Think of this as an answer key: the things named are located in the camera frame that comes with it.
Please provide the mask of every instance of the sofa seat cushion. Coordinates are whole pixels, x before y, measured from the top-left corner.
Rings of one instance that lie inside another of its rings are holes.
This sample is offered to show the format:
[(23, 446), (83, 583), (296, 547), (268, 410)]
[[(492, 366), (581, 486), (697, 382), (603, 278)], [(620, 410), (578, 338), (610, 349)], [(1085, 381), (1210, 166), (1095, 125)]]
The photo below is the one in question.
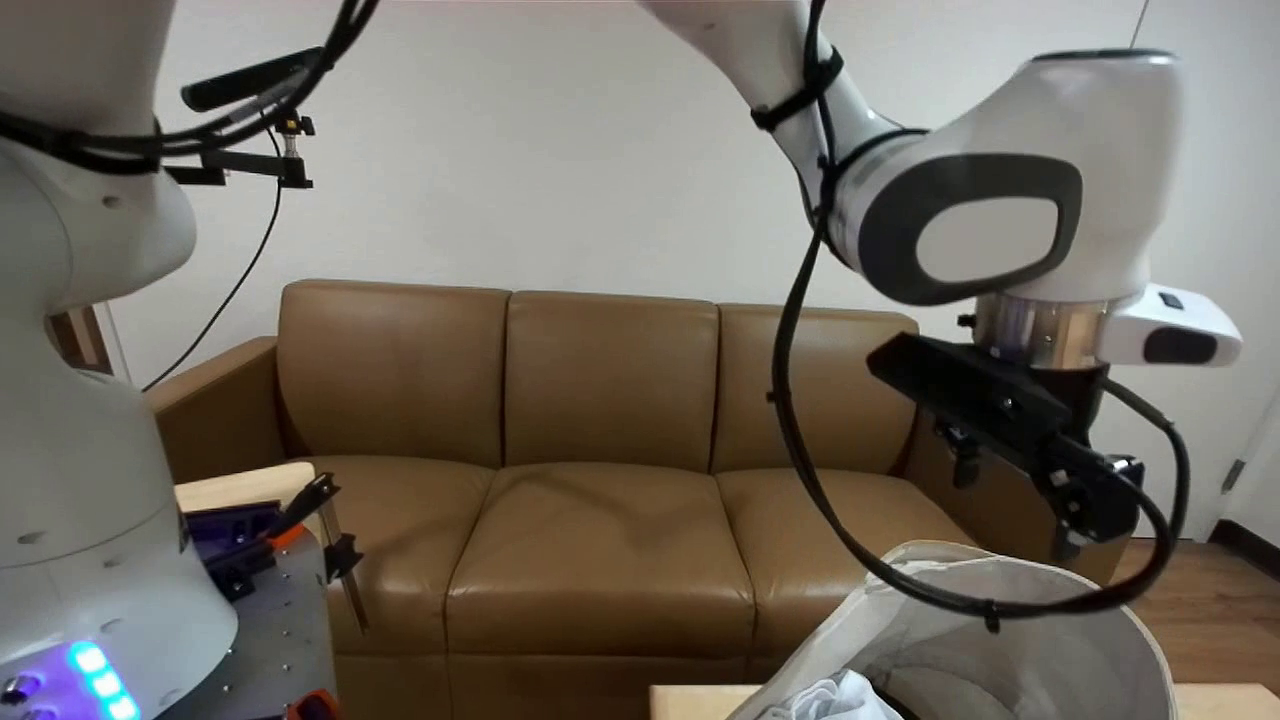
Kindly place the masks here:
[[(959, 540), (915, 482), (875, 470), (821, 470), (843, 526), (873, 551), (903, 540)], [(813, 509), (794, 469), (725, 470), (725, 509), (748, 561), (762, 627), (755, 653), (794, 653), (853, 590), (865, 568)]]
[(363, 551), (355, 575), (369, 608), (360, 632), (341, 589), (328, 590), (335, 653), (445, 653), (445, 589), (464, 551), (492, 469), (408, 457), (315, 457), (341, 482), (335, 512)]
[(753, 589), (703, 470), (505, 469), (448, 590), (448, 653), (469, 656), (748, 647)]

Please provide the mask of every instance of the brown leather sofa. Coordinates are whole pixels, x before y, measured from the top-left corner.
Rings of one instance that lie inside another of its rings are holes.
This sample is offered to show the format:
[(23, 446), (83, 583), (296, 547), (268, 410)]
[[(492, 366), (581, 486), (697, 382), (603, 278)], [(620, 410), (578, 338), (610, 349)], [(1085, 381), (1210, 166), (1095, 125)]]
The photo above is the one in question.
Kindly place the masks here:
[[(349, 715), (640, 720), (647, 685), (766, 678), (860, 578), (770, 408), (778, 309), (303, 278), (282, 335), (170, 382), (181, 480), (310, 457), (360, 536), (373, 627), (333, 597)], [(891, 312), (809, 312), (796, 408), (843, 522), (1046, 557), (1004, 463), (957, 491), (865, 350)], [(1106, 578), (1122, 542), (1081, 570)]]

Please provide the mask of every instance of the blue light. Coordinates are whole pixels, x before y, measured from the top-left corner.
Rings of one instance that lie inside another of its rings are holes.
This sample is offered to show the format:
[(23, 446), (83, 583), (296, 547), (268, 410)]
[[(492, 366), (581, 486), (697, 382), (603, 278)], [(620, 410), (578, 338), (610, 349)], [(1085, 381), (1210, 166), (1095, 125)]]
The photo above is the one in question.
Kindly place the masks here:
[(101, 698), (113, 698), (113, 695), (125, 690), (125, 685), (122, 685), (118, 673), (101, 673), (101, 675), (91, 675), (91, 690), (97, 690)]
[(122, 695), (109, 711), (113, 711), (113, 720), (141, 720), (141, 711), (129, 695)]
[(97, 673), (105, 673), (109, 667), (109, 656), (97, 647), (97, 645), (74, 645), (74, 661), (77, 661), (77, 667), (83, 673), (83, 675), (97, 675)]

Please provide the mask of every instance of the floor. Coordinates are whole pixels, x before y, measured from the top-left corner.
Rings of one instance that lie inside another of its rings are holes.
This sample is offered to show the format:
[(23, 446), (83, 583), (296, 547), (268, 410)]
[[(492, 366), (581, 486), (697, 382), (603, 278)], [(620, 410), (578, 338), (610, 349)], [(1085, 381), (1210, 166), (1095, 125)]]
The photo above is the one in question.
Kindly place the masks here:
[[(1138, 540), (1122, 570), (1148, 557)], [(1220, 542), (1181, 542), (1138, 602), (1181, 685), (1268, 685), (1280, 695), (1280, 578)]]

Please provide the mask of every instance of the sofa backrest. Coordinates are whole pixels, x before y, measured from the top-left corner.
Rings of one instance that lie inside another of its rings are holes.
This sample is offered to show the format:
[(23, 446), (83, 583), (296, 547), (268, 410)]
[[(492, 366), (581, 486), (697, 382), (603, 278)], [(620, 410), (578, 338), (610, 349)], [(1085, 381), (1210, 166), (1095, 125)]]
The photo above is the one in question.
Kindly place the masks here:
[[(865, 355), (911, 326), (806, 312), (794, 394), (821, 469), (897, 463), (911, 402)], [(303, 278), (278, 366), (299, 451), (786, 469), (774, 333), (762, 305)]]
[(299, 451), (500, 463), (507, 291), (303, 278), (282, 301)]

